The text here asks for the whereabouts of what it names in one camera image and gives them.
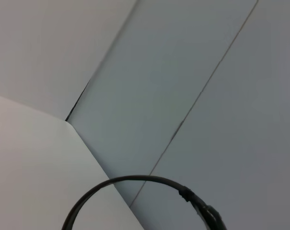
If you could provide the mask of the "black teapot with arched handle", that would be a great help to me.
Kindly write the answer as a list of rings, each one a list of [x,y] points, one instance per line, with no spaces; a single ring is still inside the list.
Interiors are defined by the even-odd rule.
[[[73,206],[69,214],[67,215],[65,222],[62,226],[61,230],[72,230],[76,217],[83,207],[83,205],[100,189],[107,187],[111,184],[115,184],[122,181],[149,181],[155,182],[159,184],[167,185],[178,191],[179,195],[186,201],[191,203],[193,208],[196,210],[197,214],[200,216],[202,221],[204,222],[207,230],[227,230],[221,215],[218,213],[216,209],[212,206],[207,205],[199,196],[197,196],[191,189],[183,186],[175,181],[170,179],[166,179],[163,177],[152,176],[152,175],[128,175],[122,177],[116,177],[113,179],[109,179],[104,181],[91,190],[89,190],[86,194],[84,194],[77,203]]]

